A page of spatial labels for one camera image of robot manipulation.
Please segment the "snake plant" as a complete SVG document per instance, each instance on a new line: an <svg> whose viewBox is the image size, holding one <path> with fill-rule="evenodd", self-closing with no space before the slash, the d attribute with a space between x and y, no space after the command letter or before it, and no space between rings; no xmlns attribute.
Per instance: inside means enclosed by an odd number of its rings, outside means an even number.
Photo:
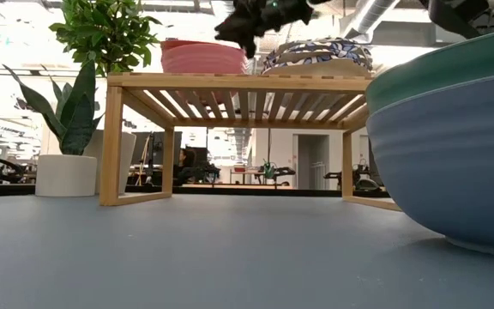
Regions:
<svg viewBox="0 0 494 309"><path fill-rule="evenodd" d="M50 131L59 141L63 155L83 155L90 143L101 116L95 112L95 62L84 63L75 79L74 85L66 83L60 88L50 77L53 93L57 99L56 109L37 91L23 83L19 76L8 66L3 66L19 84L22 95L29 107L40 113Z"/></svg>

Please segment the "tall white pot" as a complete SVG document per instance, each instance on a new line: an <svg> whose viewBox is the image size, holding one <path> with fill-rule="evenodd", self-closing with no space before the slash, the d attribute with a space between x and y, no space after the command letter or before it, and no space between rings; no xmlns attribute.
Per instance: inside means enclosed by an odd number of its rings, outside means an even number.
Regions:
<svg viewBox="0 0 494 309"><path fill-rule="evenodd" d="M96 130L93 133L90 143L85 147L83 155L94 157L97 160L97 172L95 181L95 194L99 195L100 174L103 170L102 151L103 151L104 131ZM119 194L125 193L130 165L136 145L136 135L123 131L120 148L120 175L119 175Z"/></svg>

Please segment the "short white round pot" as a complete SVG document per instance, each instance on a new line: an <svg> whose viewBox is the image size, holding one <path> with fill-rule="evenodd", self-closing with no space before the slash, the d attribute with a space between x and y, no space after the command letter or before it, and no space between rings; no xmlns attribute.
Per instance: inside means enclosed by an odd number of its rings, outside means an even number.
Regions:
<svg viewBox="0 0 494 309"><path fill-rule="evenodd" d="M37 161L35 195L90 197L95 194L97 159L69 154L43 154Z"/></svg>

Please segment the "pink ribbed bowl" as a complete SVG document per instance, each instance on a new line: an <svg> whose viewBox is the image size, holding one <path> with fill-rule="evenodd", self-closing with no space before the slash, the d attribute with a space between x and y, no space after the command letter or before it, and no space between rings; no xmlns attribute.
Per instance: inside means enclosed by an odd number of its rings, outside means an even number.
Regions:
<svg viewBox="0 0 494 309"><path fill-rule="evenodd" d="M165 73L244 74L248 69L244 51L227 45L175 39L160 48Z"/></svg>

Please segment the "wooden background table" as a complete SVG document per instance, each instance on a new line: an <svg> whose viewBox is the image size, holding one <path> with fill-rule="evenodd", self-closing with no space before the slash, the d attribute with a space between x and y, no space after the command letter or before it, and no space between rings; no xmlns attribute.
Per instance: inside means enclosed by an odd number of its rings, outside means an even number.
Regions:
<svg viewBox="0 0 494 309"><path fill-rule="evenodd" d="M248 190L296 190L291 185L234 185L234 184L185 184L183 188L195 189L248 189Z"/></svg>

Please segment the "blue ribbed bowl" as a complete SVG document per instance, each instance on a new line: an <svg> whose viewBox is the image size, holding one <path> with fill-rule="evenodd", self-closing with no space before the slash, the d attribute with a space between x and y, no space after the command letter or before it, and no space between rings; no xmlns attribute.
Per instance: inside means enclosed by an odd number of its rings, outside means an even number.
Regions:
<svg viewBox="0 0 494 309"><path fill-rule="evenodd" d="M407 216L494 254L494 76L400 100L366 128L380 177Z"/></svg>

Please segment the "slatted bamboo shelf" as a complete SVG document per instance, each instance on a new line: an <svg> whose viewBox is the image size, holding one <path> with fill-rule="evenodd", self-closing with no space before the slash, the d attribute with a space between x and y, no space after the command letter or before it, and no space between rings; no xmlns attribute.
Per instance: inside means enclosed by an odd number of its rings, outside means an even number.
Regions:
<svg viewBox="0 0 494 309"><path fill-rule="evenodd" d="M178 126L339 130L342 133L342 198L397 210L393 201L356 197L352 134L369 117L364 76L111 73L107 77L99 202L142 203L172 195L174 130ZM128 106L165 131L162 189L120 197L123 108Z"/></svg>

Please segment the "person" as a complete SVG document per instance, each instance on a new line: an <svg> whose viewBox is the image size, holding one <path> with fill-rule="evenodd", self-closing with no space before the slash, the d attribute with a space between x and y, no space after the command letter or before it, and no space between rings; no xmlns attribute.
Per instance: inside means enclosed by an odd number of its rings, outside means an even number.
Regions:
<svg viewBox="0 0 494 309"><path fill-rule="evenodd" d="M195 182L196 169L194 163L196 154L190 148L181 148L178 164L173 166L173 185L182 186Z"/></svg>

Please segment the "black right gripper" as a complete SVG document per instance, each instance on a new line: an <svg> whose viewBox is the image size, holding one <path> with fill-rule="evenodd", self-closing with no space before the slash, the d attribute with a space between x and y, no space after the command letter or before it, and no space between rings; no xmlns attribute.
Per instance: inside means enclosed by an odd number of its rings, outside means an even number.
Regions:
<svg viewBox="0 0 494 309"><path fill-rule="evenodd" d="M245 56L251 59L256 53L255 35L268 30L278 32L282 26L302 21L308 25L315 10L306 0L237 0L241 17L229 16L217 25L217 40L239 42Z"/></svg>

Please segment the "silver ceiling duct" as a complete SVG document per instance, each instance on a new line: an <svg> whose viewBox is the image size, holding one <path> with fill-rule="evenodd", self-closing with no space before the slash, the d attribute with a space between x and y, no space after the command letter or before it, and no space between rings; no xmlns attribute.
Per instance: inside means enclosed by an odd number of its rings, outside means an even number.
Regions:
<svg viewBox="0 0 494 309"><path fill-rule="evenodd" d="M340 36L360 44L370 44L385 13L400 0L358 0L353 13L340 20Z"/></svg>

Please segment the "green ribbed bowl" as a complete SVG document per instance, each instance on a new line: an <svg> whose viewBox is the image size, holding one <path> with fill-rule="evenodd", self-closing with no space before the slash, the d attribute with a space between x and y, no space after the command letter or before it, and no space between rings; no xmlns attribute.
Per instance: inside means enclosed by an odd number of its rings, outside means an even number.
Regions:
<svg viewBox="0 0 494 309"><path fill-rule="evenodd" d="M494 76L494 33L428 52L376 77L365 97L369 113L397 101Z"/></svg>

